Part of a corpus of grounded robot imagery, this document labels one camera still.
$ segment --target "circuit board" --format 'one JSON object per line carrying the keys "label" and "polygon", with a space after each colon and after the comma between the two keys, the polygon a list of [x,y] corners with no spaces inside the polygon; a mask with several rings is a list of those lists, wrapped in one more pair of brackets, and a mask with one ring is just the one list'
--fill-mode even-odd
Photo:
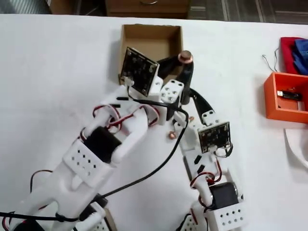
{"label": "circuit board", "polygon": [[137,50],[127,47],[121,77],[132,79],[134,81],[132,87],[147,97],[157,68],[157,62],[150,60]]}
{"label": "circuit board", "polygon": [[208,152],[210,147],[221,148],[231,144],[229,122],[201,130],[198,135],[202,153]]}

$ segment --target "robotic arm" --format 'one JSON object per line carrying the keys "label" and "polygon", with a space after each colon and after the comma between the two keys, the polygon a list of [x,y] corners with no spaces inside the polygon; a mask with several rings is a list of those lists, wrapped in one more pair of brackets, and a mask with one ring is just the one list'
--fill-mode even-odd
{"label": "robotic arm", "polygon": [[[125,86],[120,86],[94,108],[94,120],[80,132],[46,182],[20,203],[15,216],[11,216],[14,218],[9,230],[25,230],[26,225],[31,230],[44,230],[34,219],[17,215],[33,216],[51,202],[58,204],[53,231],[75,229],[80,220],[84,220],[79,222],[84,224],[83,230],[102,224],[105,217],[102,208],[106,204],[103,197],[108,194],[100,196],[98,191],[142,140],[148,128],[154,124],[164,125],[171,118],[174,118],[179,136],[174,150],[159,168],[122,189],[157,172],[180,143],[191,187],[199,191],[200,197],[192,204],[191,212],[178,230],[186,230],[188,223],[193,225],[190,220],[200,231],[205,231],[208,224],[211,231],[242,226],[245,222],[242,190],[233,169],[226,168],[223,172],[219,163],[219,159],[232,152],[230,126],[228,122],[217,119],[206,100],[190,89],[192,59],[188,51],[183,51],[178,56],[154,62],[135,49],[127,48],[121,73],[125,77]],[[164,85],[163,79],[178,66],[182,66],[182,72]],[[182,105],[189,103],[190,97],[201,125],[188,123],[188,114],[181,109]],[[225,150],[224,156],[218,154],[220,149]],[[229,176],[229,180],[224,179],[225,183],[218,184],[224,175]]]}

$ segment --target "hole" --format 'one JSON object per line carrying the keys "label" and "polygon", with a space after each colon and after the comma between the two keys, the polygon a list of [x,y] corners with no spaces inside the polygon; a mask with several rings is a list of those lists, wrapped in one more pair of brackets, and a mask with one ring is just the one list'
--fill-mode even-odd
{"label": "hole", "polygon": [[200,165],[200,167],[197,170],[197,173],[199,174],[200,172],[202,172],[204,168],[205,168],[204,165]]}
{"label": "hole", "polygon": [[198,155],[198,156],[195,158],[195,160],[194,160],[194,164],[195,164],[195,165],[198,164],[198,163],[200,162],[201,157],[202,157],[202,156]]}

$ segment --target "usb flash drive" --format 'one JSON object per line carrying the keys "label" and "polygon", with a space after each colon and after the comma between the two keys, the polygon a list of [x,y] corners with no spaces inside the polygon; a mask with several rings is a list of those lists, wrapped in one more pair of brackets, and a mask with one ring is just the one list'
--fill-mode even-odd
{"label": "usb flash drive", "polygon": [[296,93],[296,92],[291,92],[291,91],[286,91],[286,90],[278,90],[277,95],[285,99],[297,100],[297,101],[301,101],[303,98],[301,93]]}

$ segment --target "cardboard box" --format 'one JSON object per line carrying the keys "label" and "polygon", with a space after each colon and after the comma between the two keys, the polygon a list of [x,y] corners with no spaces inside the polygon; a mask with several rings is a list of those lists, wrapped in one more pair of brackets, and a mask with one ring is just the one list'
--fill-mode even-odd
{"label": "cardboard box", "polygon": [[[181,26],[122,25],[118,71],[120,84],[123,84],[120,73],[127,47],[135,48],[154,61],[177,55],[183,50],[182,28]],[[165,79],[165,82],[175,78],[179,72],[180,69],[176,69]]]}
{"label": "cardboard box", "polygon": [[[301,93],[302,102],[280,97],[278,90]],[[267,118],[308,123],[308,76],[274,72],[264,83],[264,94]]]}

